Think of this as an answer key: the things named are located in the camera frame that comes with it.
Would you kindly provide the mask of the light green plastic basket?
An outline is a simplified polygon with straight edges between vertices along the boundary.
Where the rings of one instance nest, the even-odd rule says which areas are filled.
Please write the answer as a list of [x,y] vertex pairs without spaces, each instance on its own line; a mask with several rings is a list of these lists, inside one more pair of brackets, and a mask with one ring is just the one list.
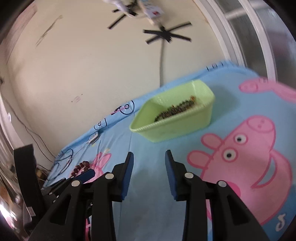
[[129,129],[157,143],[205,128],[212,116],[215,95],[201,80],[193,80],[150,98]]

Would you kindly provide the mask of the Peppa Pig bed sheet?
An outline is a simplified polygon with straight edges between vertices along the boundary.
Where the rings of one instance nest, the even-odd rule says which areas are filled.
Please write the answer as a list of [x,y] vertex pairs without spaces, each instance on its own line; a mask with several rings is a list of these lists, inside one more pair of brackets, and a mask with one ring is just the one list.
[[[194,79],[202,80],[215,95],[210,125],[159,143],[130,130],[148,99]],[[90,145],[95,132],[99,139]],[[60,151],[45,184],[68,178],[82,161],[90,162],[100,176],[133,152],[127,197],[114,209],[117,239],[181,240],[185,203],[171,195],[166,150],[203,180],[226,181],[270,240],[279,240],[295,217],[295,88],[230,62],[120,105]]]

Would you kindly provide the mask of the black tape cross on wall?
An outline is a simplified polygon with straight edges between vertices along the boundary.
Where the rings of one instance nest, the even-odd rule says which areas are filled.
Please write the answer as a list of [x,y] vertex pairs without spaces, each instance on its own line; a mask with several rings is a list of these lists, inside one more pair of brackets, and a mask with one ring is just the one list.
[[191,22],[186,22],[183,24],[179,24],[175,27],[172,27],[170,29],[166,29],[164,26],[161,25],[159,27],[159,30],[143,30],[143,33],[153,35],[153,37],[146,40],[147,44],[151,44],[152,42],[157,41],[157,40],[165,40],[168,43],[170,43],[173,38],[191,42],[191,40],[192,40],[191,38],[173,33],[174,30],[185,28],[185,27],[188,27],[191,25],[192,25]]

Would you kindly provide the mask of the white window frame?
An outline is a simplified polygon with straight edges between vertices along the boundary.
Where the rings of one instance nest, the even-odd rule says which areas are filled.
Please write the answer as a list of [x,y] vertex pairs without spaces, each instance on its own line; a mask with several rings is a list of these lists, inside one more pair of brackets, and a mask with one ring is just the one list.
[[195,1],[226,59],[295,87],[295,36],[269,1]]

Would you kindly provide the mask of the white charger box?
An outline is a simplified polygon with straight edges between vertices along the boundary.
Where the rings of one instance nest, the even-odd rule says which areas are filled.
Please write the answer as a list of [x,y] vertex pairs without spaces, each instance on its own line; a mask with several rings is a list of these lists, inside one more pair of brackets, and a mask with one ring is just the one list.
[[95,132],[93,133],[89,139],[88,139],[88,144],[92,145],[93,143],[95,143],[97,140],[99,139],[99,132]]

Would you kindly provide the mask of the white power strip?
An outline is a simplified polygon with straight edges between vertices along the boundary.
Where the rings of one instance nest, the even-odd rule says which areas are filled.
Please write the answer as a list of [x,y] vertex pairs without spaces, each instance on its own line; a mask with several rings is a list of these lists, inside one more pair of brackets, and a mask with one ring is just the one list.
[[156,6],[152,1],[138,0],[137,3],[143,11],[143,13],[149,19],[158,18],[164,13],[163,10],[159,6]]

